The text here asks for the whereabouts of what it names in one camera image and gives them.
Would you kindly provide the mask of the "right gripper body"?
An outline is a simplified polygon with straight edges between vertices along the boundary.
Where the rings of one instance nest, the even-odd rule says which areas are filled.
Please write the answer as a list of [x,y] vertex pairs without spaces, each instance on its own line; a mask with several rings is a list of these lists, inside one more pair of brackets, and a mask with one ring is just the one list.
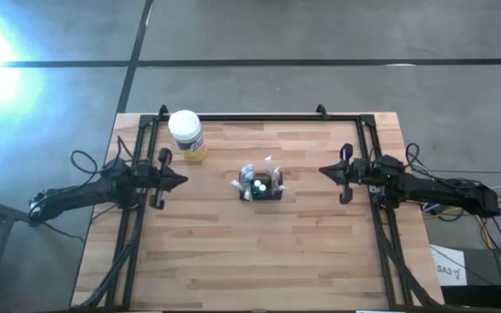
[[353,198],[353,190],[350,183],[363,183],[364,179],[370,175],[371,165],[369,161],[363,159],[351,159],[353,155],[353,146],[345,143],[340,150],[340,178],[342,193],[339,201],[341,204],[349,203]]

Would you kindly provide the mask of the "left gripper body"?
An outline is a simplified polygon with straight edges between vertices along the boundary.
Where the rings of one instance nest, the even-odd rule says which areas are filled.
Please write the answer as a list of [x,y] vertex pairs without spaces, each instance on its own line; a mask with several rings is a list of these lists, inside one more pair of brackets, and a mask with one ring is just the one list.
[[155,189],[156,192],[150,197],[150,206],[157,210],[164,209],[163,193],[170,192],[170,178],[168,173],[172,159],[172,152],[169,149],[162,148],[158,153],[158,162],[160,167],[154,167],[149,160],[139,161],[135,167],[135,176],[139,188]]

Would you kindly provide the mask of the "Lysol wipes canister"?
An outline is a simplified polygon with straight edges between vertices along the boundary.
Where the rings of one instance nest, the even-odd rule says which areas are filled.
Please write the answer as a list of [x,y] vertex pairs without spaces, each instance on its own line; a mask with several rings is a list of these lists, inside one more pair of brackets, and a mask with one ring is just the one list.
[[197,162],[206,156],[202,124],[195,112],[174,112],[169,117],[168,129],[185,160]]

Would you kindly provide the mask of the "white paper label SA3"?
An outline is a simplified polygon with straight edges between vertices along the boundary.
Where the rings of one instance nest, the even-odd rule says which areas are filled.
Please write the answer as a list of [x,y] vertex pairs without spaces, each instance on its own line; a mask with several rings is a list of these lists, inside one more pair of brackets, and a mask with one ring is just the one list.
[[467,284],[467,275],[464,268],[465,258],[462,250],[432,244],[431,253],[441,287],[465,286]]

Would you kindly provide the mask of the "black floor box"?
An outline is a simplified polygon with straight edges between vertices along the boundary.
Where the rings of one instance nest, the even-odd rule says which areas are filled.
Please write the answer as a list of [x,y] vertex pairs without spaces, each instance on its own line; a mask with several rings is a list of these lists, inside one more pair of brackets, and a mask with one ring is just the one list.
[[501,261],[496,250],[462,250],[467,284],[441,287],[444,302],[452,305],[501,309]]

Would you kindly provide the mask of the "black aluminium rig frame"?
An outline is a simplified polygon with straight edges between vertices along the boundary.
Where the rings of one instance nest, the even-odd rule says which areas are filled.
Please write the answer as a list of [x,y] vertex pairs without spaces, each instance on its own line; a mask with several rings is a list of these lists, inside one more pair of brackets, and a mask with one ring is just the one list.
[[[385,309],[368,192],[342,205],[318,169],[335,163],[357,124],[267,114],[204,121],[207,156],[171,166],[189,178],[145,211],[131,310]],[[271,155],[286,190],[279,201],[239,199],[241,169],[268,171]]]

